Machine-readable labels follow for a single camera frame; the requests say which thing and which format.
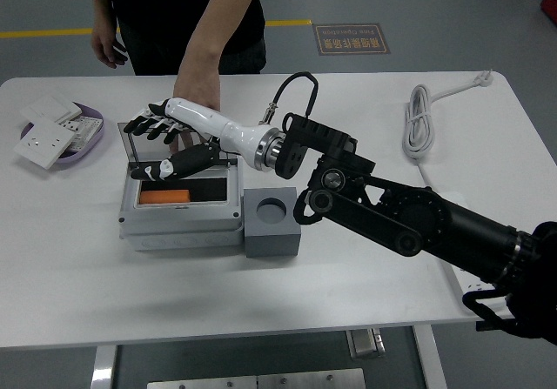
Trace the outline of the person's right hand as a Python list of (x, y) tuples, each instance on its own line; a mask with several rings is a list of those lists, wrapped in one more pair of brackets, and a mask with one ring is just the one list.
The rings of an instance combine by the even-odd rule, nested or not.
[(91, 33), (91, 48), (105, 66), (116, 69), (128, 61), (126, 48), (117, 40), (116, 28), (109, 25), (95, 25)]

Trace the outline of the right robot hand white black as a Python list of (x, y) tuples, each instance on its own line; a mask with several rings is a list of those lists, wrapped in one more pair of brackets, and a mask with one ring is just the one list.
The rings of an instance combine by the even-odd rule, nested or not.
[(131, 177), (143, 181), (173, 181), (208, 169), (219, 161), (221, 152), (239, 154), (258, 171), (270, 171), (272, 147), (281, 139), (279, 130), (267, 124), (243, 126), (218, 111), (183, 98), (149, 104), (125, 127), (124, 133), (148, 134), (153, 140), (165, 133), (169, 144), (181, 131), (191, 129), (206, 141), (172, 154), (159, 162), (140, 163)]

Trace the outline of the person's left hand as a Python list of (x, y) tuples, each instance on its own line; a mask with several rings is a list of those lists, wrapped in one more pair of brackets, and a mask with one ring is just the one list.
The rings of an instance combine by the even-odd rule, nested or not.
[(197, 71), (193, 68), (180, 71), (174, 84), (173, 96), (220, 111), (218, 72), (214, 69)]

